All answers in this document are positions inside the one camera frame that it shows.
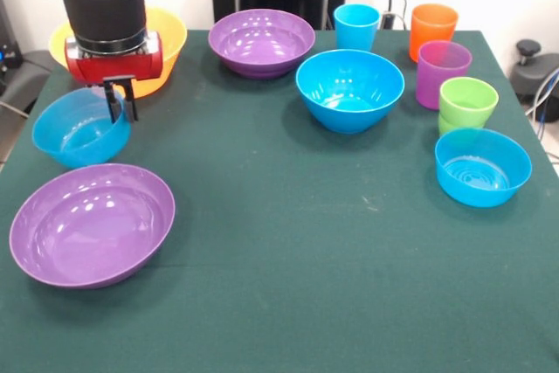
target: black knob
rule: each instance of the black knob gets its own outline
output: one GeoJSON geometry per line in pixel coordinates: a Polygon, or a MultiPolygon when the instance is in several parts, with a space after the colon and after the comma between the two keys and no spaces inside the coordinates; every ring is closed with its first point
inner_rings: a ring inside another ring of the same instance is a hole
{"type": "Polygon", "coordinates": [[[529,59],[538,52],[542,50],[540,43],[534,41],[533,39],[522,39],[516,43],[516,49],[521,54],[521,56],[529,59]]]}

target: purple bowl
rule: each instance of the purple bowl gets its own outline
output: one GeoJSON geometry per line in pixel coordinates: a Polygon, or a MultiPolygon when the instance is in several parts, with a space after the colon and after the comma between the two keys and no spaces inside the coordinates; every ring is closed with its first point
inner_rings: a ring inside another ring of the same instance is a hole
{"type": "Polygon", "coordinates": [[[99,288],[142,268],[167,237],[175,199],[137,166],[106,163],[66,172],[17,212],[10,250],[33,279],[56,287],[99,288]]]}
{"type": "Polygon", "coordinates": [[[314,45],[313,27],[283,10],[230,14],[211,29],[211,49],[232,71],[250,79],[277,78],[301,63],[314,45]]]}

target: blue cup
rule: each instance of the blue cup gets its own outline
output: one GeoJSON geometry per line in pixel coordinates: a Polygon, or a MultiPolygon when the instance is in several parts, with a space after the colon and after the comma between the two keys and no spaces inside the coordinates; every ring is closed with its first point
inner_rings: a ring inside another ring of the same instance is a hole
{"type": "Polygon", "coordinates": [[[335,37],[339,49],[370,52],[381,14],[367,4],[349,3],[334,11],[335,37]]]}

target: green cup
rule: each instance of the green cup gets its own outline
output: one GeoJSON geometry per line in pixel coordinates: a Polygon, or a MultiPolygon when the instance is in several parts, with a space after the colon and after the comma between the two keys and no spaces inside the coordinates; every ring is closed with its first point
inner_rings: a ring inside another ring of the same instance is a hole
{"type": "Polygon", "coordinates": [[[499,94],[483,80],[452,78],[440,87],[440,115],[455,128],[482,128],[499,102],[499,94]]]}
{"type": "Polygon", "coordinates": [[[443,117],[441,114],[438,115],[438,133],[440,135],[448,133],[449,131],[453,131],[457,128],[460,128],[460,126],[455,126],[454,124],[451,124],[450,122],[445,120],[445,117],[443,117]]]}

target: blue bowl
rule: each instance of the blue bowl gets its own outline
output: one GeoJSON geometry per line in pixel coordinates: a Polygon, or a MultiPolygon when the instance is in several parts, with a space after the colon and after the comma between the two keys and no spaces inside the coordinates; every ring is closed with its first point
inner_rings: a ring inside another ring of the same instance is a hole
{"type": "Polygon", "coordinates": [[[446,133],[438,139],[435,158],[441,188],[472,207],[504,204],[532,174],[532,162],[520,144],[485,128],[446,133]]]}
{"type": "Polygon", "coordinates": [[[296,81],[314,118],[345,135],[379,122],[404,92],[404,76],[393,63],[358,50],[316,54],[300,65],[296,81]]]}
{"type": "Polygon", "coordinates": [[[43,111],[32,137],[39,150],[74,169],[112,159],[124,148],[130,132],[125,113],[113,124],[104,94],[83,88],[67,93],[43,111]]]}

